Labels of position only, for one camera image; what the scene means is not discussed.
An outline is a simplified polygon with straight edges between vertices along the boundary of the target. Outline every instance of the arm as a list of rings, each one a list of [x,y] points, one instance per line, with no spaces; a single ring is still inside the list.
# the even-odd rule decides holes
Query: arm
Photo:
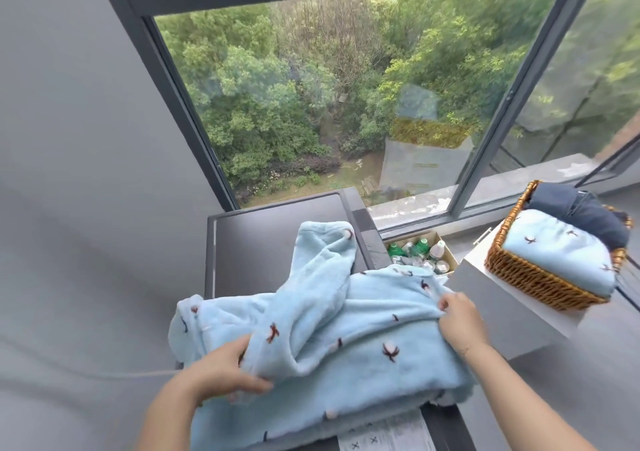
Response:
[[[491,347],[476,306],[463,293],[438,303],[445,340],[476,374],[500,429],[514,451],[596,451],[529,387]]]
[[[239,368],[249,339],[221,346],[167,382],[147,409],[136,451],[188,451],[191,420],[203,400],[236,390],[269,391],[270,382]]]

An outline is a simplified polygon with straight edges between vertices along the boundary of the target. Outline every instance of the wicker basket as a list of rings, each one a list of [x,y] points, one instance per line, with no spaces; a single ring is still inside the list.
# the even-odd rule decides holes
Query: wicker basket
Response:
[[[495,236],[484,265],[500,279],[556,310],[586,310],[593,304],[609,302],[607,298],[582,290],[502,248],[511,224],[539,183],[540,180],[529,183],[527,189],[518,199],[518,203],[511,209]],[[609,210],[614,210],[613,207],[606,207]],[[629,229],[633,227],[631,218],[627,218],[626,225]],[[620,266],[626,258],[627,250],[625,248],[615,249],[611,252],[611,263],[616,272],[620,271]]]

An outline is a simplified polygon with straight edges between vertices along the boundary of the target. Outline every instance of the paper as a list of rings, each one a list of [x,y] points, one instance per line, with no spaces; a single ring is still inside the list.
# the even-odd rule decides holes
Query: paper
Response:
[[[340,451],[436,451],[420,409],[338,436]]]

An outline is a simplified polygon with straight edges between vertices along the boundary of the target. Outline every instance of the glass pane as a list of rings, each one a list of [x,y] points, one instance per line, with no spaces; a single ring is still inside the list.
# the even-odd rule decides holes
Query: glass pane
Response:
[[[554,0],[288,0],[156,18],[242,207],[446,211]]]
[[[640,132],[640,0],[587,0],[468,205],[580,179]]]

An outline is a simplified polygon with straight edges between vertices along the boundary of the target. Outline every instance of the white bottle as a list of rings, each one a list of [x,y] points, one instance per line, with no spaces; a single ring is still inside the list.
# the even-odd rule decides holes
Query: white bottle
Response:
[[[442,259],[442,257],[444,256],[444,248],[444,240],[440,239],[438,241],[438,244],[431,246],[431,249],[429,250],[429,258],[436,261]]]

